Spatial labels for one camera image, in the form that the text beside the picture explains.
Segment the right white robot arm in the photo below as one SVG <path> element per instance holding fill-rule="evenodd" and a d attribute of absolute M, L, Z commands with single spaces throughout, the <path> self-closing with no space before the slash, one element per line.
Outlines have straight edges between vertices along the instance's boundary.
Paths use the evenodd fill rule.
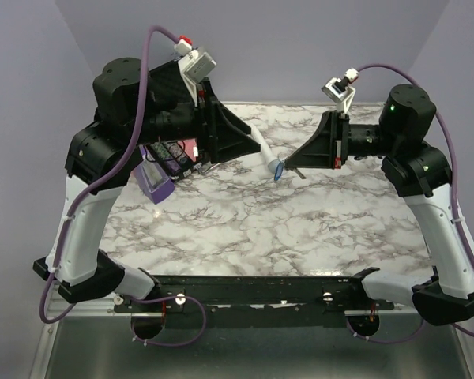
<path fill-rule="evenodd" d="M 416 218 L 434 265 L 430 278 L 369 271 L 348 289 L 348 301 L 366 309 L 375 300 L 411 306 L 431 325 L 474 317 L 474 241 L 457 199 L 455 166 L 424 138 L 437 114 L 419 86 L 399 84 L 378 124 L 352 124 L 346 110 L 326 111 L 312 137 L 284 168 L 340 169 L 350 156 L 381 156 L 382 171 Z"/>

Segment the blue key tag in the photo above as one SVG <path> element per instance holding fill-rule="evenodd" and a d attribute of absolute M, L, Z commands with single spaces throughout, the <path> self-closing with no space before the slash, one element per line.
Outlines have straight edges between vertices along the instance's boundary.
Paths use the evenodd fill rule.
<path fill-rule="evenodd" d="M 283 174 L 283 170 L 284 170 L 284 165 L 283 165 L 282 162 L 279 162 L 279 163 L 277 164 L 276 170 L 275 170 L 275 172 L 274 172 L 274 180 L 275 180 L 275 181 L 278 181 L 278 180 L 281 178 L 281 176 L 282 176 L 282 174 Z"/>

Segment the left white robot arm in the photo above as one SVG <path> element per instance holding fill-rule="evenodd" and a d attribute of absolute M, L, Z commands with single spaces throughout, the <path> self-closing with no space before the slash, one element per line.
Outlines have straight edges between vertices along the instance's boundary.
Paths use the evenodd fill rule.
<path fill-rule="evenodd" d="M 58 235 L 50 254 L 33 265 L 42 278 L 58 281 L 59 294 L 71 304 L 111 293 L 131 297 L 143 312 L 159 304 L 153 276 L 115 262 L 100 248 L 110 210 L 142 161 L 141 146 L 194 139 L 212 163 L 260 151 L 250 127 L 217 99 L 208 78 L 189 93 L 178 60 L 149 71 L 145 111 L 138 115 L 140 74 L 139 59 L 118 58 L 94 80 L 95 118 L 74 135 L 66 158 Z"/>

